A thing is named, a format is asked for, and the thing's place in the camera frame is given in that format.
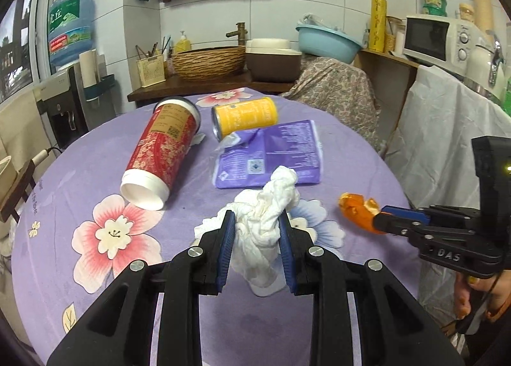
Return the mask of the white tissue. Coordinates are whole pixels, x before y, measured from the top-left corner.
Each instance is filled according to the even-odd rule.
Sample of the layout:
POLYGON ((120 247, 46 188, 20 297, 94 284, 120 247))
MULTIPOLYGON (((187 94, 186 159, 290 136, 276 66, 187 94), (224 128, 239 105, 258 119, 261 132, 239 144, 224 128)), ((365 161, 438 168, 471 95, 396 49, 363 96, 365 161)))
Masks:
POLYGON ((194 228, 197 246, 203 234, 218 229, 228 210, 234 212, 235 243, 230 268, 242 275, 254 295, 264 298, 285 288, 279 249, 278 217, 299 205, 294 170, 279 166, 260 190, 242 190, 218 213, 194 228))

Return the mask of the purple plastic bag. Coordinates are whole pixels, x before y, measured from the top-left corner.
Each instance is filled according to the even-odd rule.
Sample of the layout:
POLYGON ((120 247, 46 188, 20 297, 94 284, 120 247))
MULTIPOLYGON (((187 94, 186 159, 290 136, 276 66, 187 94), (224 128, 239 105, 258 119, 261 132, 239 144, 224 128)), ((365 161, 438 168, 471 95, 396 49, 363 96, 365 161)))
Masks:
POLYGON ((234 132, 215 151, 212 184, 218 189, 262 187, 279 166, 295 171, 298 184, 320 184, 323 153, 311 120, 234 132))

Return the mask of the yellow can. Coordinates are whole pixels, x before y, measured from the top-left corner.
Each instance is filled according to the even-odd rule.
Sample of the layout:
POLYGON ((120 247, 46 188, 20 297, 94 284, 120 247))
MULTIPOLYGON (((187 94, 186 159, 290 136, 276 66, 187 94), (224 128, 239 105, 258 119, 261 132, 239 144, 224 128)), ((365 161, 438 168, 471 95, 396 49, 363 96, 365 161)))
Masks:
POLYGON ((236 131, 274 126, 278 119, 277 107, 269 97, 215 106, 211 110, 213 133, 219 141, 236 131))

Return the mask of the red paper cup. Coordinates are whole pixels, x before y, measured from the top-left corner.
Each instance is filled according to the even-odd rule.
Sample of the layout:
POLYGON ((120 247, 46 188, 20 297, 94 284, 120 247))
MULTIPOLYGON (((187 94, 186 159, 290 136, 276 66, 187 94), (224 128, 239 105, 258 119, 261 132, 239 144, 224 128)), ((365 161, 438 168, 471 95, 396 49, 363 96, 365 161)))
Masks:
POLYGON ((162 210, 200 126, 191 101, 173 96, 157 103, 122 175, 124 199, 143 210, 162 210))

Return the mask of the wooden cabinet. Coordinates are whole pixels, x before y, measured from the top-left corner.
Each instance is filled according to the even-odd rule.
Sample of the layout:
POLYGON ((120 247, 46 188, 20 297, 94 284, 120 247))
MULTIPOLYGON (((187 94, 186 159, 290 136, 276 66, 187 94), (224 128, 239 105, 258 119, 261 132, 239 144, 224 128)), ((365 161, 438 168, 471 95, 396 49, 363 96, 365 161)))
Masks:
POLYGON ((406 58, 361 50, 353 64, 365 71, 381 107, 377 134, 387 143, 394 132, 410 87, 416 81, 419 64, 406 58))

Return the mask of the white microwave oven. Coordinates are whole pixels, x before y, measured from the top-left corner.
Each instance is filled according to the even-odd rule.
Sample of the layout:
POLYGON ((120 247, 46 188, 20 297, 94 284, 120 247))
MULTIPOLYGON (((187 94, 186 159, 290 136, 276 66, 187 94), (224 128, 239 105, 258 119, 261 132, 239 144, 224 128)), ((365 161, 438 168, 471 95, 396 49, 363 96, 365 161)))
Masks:
POLYGON ((417 62, 464 77, 477 45, 492 48, 486 35, 467 20, 429 14, 406 17, 403 54, 417 62))

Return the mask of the blue plastic basin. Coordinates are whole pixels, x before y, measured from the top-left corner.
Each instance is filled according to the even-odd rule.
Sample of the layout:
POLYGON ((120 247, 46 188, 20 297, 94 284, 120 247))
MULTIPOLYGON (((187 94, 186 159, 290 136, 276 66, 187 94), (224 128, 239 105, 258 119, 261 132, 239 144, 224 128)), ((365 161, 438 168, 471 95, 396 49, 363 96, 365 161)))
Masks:
POLYGON ((299 51, 313 56, 329 57, 352 63, 363 45, 342 31, 324 26, 312 15, 304 16, 295 27, 299 51))

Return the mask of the brown pot with white lid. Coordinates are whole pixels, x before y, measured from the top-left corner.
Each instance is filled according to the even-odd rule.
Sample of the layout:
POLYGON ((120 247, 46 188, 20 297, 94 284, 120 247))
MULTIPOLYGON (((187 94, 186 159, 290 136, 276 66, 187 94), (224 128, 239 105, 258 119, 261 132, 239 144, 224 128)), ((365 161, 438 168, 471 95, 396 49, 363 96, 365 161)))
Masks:
POLYGON ((302 53, 292 49, 287 39, 251 39, 245 49, 253 81, 294 83, 301 74, 302 53))

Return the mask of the yellow roll package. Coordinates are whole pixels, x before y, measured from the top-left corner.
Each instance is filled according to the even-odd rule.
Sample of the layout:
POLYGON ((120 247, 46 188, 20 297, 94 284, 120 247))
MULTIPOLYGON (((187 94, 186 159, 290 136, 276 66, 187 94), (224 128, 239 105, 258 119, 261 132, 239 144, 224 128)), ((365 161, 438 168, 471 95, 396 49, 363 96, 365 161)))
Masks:
POLYGON ((371 0, 371 25, 368 49, 379 53, 384 52, 386 30, 386 0, 371 0))

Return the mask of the wicker basket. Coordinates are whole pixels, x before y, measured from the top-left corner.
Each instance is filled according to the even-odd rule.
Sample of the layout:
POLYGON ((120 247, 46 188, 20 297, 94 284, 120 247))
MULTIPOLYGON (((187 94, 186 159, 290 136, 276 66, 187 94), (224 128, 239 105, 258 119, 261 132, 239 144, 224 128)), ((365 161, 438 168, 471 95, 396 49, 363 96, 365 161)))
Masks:
POLYGON ((188 50, 172 55, 176 74, 188 81, 214 80, 242 73, 246 49, 242 45, 188 50))

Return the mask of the brass faucet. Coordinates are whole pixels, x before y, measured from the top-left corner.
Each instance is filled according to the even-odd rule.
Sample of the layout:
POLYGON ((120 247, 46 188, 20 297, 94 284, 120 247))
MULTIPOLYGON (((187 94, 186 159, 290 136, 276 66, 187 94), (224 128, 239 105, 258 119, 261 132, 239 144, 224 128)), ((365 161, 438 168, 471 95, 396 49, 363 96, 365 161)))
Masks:
POLYGON ((227 38, 237 37, 237 44, 240 46, 245 46, 247 42, 248 32, 245 27, 244 22, 238 22, 236 24, 236 30, 233 32, 226 33, 225 36, 227 38))

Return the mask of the wooden counter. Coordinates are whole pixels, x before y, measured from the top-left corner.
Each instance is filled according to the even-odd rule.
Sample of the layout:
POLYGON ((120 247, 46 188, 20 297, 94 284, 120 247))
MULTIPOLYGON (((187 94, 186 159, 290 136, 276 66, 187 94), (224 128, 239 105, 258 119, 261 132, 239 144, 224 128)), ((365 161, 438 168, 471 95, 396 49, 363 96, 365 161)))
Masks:
POLYGON ((270 83, 253 81, 249 71, 239 75, 226 76, 203 82, 185 80, 177 75, 169 77, 163 83, 157 83, 146 88, 138 88, 131 92, 127 99, 137 105, 146 105, 150 101, 159 100, 167 96, 206 95, 231 89, 249 87, 264 94, 281 94, 289 91, 292 83, 270 83))

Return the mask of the yellow soap bottle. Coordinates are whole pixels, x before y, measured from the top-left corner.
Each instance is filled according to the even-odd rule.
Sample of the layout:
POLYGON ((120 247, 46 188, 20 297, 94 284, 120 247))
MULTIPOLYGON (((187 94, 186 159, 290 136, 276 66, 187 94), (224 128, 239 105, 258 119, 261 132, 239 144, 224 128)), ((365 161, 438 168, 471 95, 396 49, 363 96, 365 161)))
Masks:
POLYGON ((184 31, 181 31, 179 40, 174 45, 173 52, 175 54, 191 50, 191 41, 187 38, 184 31))

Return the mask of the beige utensil holder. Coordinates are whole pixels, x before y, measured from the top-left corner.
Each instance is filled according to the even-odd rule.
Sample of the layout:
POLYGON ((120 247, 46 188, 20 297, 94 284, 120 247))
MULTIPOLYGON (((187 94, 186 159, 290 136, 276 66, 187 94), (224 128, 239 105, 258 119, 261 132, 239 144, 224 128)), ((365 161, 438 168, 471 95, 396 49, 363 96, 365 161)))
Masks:
POLYGON ((138 56, 137 69, 142 88, 164 83, 170 77, 167 65, 169 42, 170 39, 164 36, 162 41, 155 43, 151 50, 143 51, 140 46, 135 46, 138 56))

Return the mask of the blue water jug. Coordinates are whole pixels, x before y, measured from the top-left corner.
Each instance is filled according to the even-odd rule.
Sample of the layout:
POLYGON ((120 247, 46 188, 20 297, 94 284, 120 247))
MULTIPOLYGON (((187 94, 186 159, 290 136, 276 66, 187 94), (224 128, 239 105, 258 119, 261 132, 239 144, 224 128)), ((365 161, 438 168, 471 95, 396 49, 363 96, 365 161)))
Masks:
POLYGON ((48 14, 50 65, 56 70, 95 48, 94 0, 55 0, 48 14))

